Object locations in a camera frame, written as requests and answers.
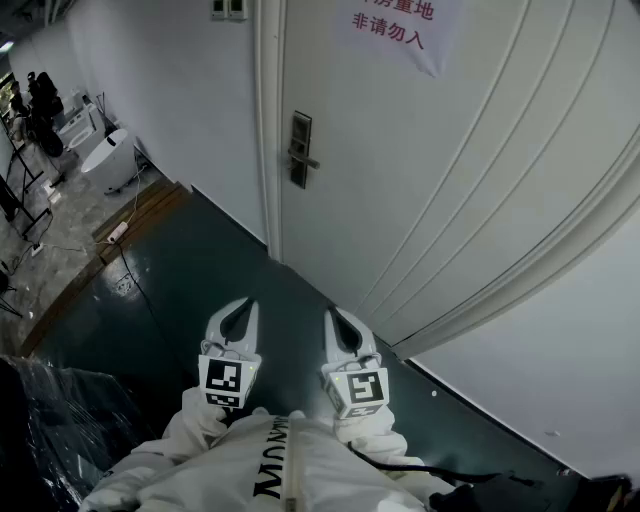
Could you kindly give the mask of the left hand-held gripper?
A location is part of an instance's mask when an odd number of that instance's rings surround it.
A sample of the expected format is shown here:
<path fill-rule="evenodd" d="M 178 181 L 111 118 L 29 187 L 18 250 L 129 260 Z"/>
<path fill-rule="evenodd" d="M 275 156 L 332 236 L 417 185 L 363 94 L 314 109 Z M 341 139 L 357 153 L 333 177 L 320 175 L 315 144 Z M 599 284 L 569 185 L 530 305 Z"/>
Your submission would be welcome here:
<path fill-rule="evenodd" d="M 255 350 L 259 326 L 259 303 L 244 297 L 214 313 L 207 324 L 202 354 L 198 359 L 199 388 L 207 404 L 243 408 L 261 366 Z M 226 344 L 229 339 L 232 349 Z"/>

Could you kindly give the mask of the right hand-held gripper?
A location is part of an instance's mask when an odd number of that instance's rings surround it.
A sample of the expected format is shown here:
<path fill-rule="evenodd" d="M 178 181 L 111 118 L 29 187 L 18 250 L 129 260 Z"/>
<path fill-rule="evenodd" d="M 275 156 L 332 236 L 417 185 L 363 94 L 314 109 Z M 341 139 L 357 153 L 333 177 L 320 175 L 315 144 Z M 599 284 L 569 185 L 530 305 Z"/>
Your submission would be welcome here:
<path fill-rule="evenodd" d="M 338 419 L 375 415 L 389 404 L 388 371 L 376 351 L 372 331 L 353 314 L 335 307 L 324 314 L 325 352 L 322 387 Z M 347 356 L 361 357 L 346 360 Z"/>

